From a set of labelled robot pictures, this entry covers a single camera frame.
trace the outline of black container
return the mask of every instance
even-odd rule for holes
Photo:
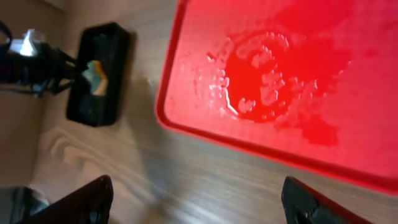
[[[83,32],[77,58],[79,71],[84,71],[88,62],[99,60],[109,82],[105,96],[95,96],[90,94],[88,81],[79,76],[69,94],[69,120],[93,127],[116,121],[129,42],[130,34],[114,22]]]

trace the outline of red tray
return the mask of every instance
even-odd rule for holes
[[[180,1],[164,127],[398,194],[396,0]]]

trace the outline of wood grain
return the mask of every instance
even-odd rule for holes
[[[31,187],[56,201],[109,174],[114,223],[285,223],[280,191],[293,175],[372,222],[397,220],[396,198],[162,129],[153,105],[174,13],[174,0],[68,2],[68,53],[76,54],[84,27],[107,21],[138,41],[115,125],[67,121],[68,93],[48,98]]]

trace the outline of spilled liquid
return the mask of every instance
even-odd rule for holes
[[[261,29],[227,35],[224,47],[206,56],[225,64],[220,87],[228,109],[239,119],[300,128],[313,144],[337,144],[338,129],[313,112],[335,91],[351,54],[320,33],[343,22],[352,7],[352,0],[297,0],[260,22]]]

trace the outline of tray rim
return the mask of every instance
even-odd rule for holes
[[[383,194],[398,195],[398,179],[396,178],[385,178],[378,175],[361,172],[359,170],[348,169],[347,167],[321,162],[315,159],[298,156],[296,154],[283,152],[270,147],[264,147],[250,142],[227,138],[217,134],[191,128],[189,126],[174,123],[169,120],[167,115],[164,113],[164,103],[167,96],[170,74],[174,64],[174,58],[183,24],[185,9],[188,4],[189,0],[179,0],[177,3],[174,24],[170,33],[169,47],[166,51],[164,67],[157,90],[154,113],[157,122],[163,128],[179,134],[200,139],[202,141],[210,142],[218,146],[227,147],[228,149],[232,149],[234,151],[309,171],[323,177],[340,180],[359,187],[375,190]]]

